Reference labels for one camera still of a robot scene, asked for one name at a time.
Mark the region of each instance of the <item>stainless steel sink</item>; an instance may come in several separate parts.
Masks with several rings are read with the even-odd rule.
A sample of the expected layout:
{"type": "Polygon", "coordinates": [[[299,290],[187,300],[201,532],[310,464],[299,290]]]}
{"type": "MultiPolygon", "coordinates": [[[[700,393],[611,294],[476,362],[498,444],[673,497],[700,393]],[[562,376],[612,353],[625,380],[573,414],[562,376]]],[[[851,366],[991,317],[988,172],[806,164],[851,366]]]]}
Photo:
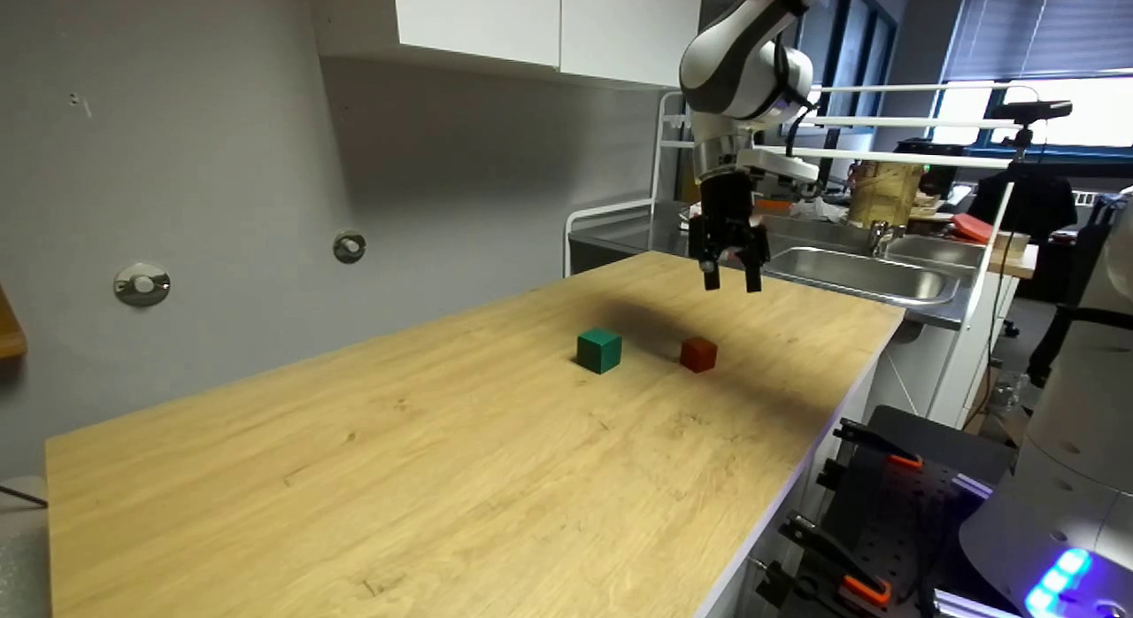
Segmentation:
{"type": "Polygon", "coordinates": [[[782,251],[764,270],[780,278],[903,306],[944,304],[952,300],[960,286],[957,278],[927,268],[810,246],[782,251]]]}

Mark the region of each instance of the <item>wooden shelf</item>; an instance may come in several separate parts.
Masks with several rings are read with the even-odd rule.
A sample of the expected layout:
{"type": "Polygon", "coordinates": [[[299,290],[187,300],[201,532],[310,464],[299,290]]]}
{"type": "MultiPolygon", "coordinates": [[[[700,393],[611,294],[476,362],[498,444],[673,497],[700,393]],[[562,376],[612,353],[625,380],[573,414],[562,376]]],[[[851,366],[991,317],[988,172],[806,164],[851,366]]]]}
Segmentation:
{"type": "Polygon", "coordinates": [[[3,296],[3,288],[0,288],[0,359],[19,357],[25,353],[27,339],[16,321],[16,313],[11,312],[11,306],[3,296]]]}

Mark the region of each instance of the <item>cabinet door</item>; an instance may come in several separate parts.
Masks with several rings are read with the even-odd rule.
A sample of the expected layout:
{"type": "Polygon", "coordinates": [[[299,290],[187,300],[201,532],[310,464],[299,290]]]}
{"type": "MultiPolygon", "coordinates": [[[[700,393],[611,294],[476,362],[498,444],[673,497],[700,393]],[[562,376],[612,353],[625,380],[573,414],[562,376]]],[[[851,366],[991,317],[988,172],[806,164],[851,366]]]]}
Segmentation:
{"type": "Polygon", "coordinates": [[[559,65],[559,0],[397,0],[401,44],[559,65]]]}
{"type": "Polygon", "coordinates": [[[562,0],[564,74],[679,86],[700,0],[562,0]]]}

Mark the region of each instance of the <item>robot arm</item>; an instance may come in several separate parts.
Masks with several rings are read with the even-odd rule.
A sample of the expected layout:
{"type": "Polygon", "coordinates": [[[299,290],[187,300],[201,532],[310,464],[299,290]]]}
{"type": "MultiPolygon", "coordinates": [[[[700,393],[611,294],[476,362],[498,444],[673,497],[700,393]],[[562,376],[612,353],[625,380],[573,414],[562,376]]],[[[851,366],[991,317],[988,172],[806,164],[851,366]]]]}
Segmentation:
{"type": "Polygon", "coordinates": [[[719,288],[718,261],[725,253],[743,263],[748,291],[760,289],[759,268],[770,253],[766,230],[750,225],[752,173],[738,163],[748,142],[735,121],[769,127],[807,104],[813,75],[810,60],[774,39],[810,1],[738,0],[697,34],[681,58],[681,91],[692,110],[693,170],[702,210],[690,222],[689,251],[700,262],[706,289],[719,288]]]}

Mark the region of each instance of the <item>green cube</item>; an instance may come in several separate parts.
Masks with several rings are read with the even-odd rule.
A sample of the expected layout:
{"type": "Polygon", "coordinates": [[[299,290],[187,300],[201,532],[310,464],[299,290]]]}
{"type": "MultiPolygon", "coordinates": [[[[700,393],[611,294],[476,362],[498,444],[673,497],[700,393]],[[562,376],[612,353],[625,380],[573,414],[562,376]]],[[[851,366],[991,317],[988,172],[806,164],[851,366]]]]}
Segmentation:
{"type": "Polygon", "coordinates": [[[622,338],[595,328],[578,336],[578,365],[603,374],[622,362],[622,338]]]}

